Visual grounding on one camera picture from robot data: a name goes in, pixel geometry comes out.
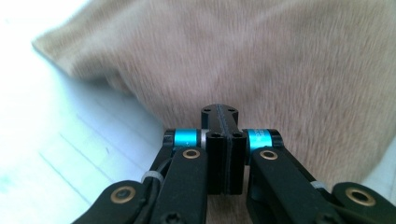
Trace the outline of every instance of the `brown fur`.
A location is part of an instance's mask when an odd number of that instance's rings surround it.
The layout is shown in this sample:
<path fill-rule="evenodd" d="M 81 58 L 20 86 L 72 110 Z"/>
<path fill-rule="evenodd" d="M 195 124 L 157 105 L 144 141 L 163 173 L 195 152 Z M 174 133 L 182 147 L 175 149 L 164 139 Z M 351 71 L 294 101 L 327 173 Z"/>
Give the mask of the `brown fur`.
<path fill-rule="evenodd" d="M 396 134 L 395 27 L 394 0 L 97 0 L 34 46 L 132 92 L 165 127 L 234 106 L 240 128 L 278 129 L 332 186 L 361 181 Z M 243 197 L 220 198 L 209 222 L 246 220 Z"/>

